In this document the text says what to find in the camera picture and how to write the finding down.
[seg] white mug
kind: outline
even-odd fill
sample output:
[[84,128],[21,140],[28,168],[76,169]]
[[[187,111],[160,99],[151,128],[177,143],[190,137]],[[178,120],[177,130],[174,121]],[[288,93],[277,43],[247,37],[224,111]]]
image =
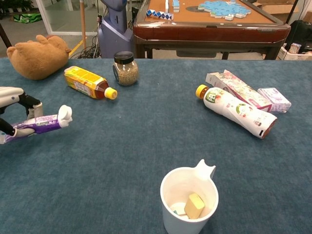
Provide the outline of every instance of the white mug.
[[[218,190],[212,181],[215,166],[201,160],[196,167],[180,167],[170,171],[162,180],[160,197],[163,222],[168,234],[198,234],[214,214],[219,202]],[[174,213],[184,209],[190,194],[196,193],[205,203],[199,218],[189,219]]]

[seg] teddy bear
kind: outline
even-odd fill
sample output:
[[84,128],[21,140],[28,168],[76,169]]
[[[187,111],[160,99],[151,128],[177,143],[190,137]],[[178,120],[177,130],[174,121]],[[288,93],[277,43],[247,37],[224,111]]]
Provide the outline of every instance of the teddy bear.
[[70,49],[58,36],[36,36],[37,41],[20,42],[6,53],[14,69],[22,76],[41,80],[66,65]]

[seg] white bottle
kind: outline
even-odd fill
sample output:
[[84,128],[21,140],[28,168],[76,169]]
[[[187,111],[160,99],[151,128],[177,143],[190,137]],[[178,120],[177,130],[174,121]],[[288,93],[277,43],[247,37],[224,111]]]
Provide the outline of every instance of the white bottle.
[[269,133],[277,120],[274,115],[259,110],[217,87],[208,88],[202,84],[197,88],[196,96],[203,99],[209,109],[238,123],[260,139]]

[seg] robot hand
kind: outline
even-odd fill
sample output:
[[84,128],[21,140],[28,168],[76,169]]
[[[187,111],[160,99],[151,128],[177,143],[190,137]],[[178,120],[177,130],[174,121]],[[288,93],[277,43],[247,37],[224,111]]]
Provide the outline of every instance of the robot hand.
[[[8,106],[14,103],[19,103],[25,107],[27,119],[43,116],[42,103],[38,99],[27,95],[21,88],[0,86],[0,115],[4,113]],[[11,136],[29,133],[26,129],[18,133],[16,129],[1,118],[0,131]]]

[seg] toothpaste tube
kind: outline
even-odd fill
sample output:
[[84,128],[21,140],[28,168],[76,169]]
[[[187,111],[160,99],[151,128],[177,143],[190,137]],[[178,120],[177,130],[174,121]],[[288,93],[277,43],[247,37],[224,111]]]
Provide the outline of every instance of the toothpaste tube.
[[72,119],[72,108],[62,105],[57,115],[41,116],[12,125],[15,128],[13,136],[0,131],[0,144],[28,137],[34,134],[42,134],[49,131],[67,127]]

